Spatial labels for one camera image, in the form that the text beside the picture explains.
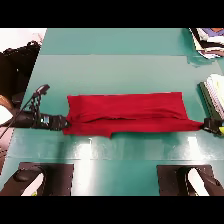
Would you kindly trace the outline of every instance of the green table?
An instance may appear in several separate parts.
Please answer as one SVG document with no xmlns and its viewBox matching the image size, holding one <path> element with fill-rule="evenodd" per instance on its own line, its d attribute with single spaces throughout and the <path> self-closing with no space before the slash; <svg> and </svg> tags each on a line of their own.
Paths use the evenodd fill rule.
<svg viewBox="0 0 224 224">
<path fill-rule="evenodd" d="M 51 88 L 41 112 L 68 114 L 68 94 L 183 92 L 188 116 L 208 116 L 197 84 L 223 74 L 224 60 L 207 60 L 190 32 L 178 29 L 48 29 L 24 101 Z M 158 164 L 211 164 L 224 184 L 224 139 L 205 131 L 64 136 L 16 129 L 0 187 L 20 162 L 74 163 L 72 195 L 159 195 Z"/>
</svg>

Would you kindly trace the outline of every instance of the folded red fabric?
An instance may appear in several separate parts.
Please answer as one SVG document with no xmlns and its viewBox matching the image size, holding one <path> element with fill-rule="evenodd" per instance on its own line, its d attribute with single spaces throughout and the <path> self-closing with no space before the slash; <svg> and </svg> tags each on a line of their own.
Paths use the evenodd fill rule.
<svg viewBox="0 0 224 224">
<path fill-rule="evenodd" d="M 197 131 L 181 92 L 68 96 L 71 127 L 64 134 L 110 137 L 114 132 Z"/>
</svg>

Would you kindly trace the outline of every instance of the blue cloth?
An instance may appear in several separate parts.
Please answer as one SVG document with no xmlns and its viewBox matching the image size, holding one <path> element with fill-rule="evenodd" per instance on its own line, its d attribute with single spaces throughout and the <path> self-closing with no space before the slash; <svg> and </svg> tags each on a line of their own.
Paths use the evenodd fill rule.
<svg viewBox="0 0 224 224">
<path fill-rule="evenodd" d="M 210 37 L 221 36 L 224 34 L 224 29 L 219 32 L 214 32 L 211 28 L 202 28 Z"/>
</svg>

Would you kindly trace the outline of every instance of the red garment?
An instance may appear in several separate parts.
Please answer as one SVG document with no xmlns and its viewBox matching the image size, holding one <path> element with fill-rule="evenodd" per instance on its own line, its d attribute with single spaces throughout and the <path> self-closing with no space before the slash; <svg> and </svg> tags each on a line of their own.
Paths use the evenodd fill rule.
<svg viewBox="0 0 224 224">
<path fill-rule="evenodd" d="M 110 137 L 114 132 L 197 131 L 189 120 L 181 92 L 68 96 L 71 127 L 64 134 Z"/>
</svg>

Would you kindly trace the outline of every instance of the stack of clothes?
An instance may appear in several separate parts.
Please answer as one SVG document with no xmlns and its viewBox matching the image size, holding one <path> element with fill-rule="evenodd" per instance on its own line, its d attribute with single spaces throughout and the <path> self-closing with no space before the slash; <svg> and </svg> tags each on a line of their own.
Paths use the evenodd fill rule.
<svg viewBox="0 0 224 224">
<path fill-rule="evenodd" d="M 224 119 L 224 76 L 211 74 L 200 84 L 201 91 L 212 118 Z"/>
<path fill-rule="evenodd" d="M 224 56 L 224 28 L 189 28 L 199 54 L 207 59 Z"/>
</svg>

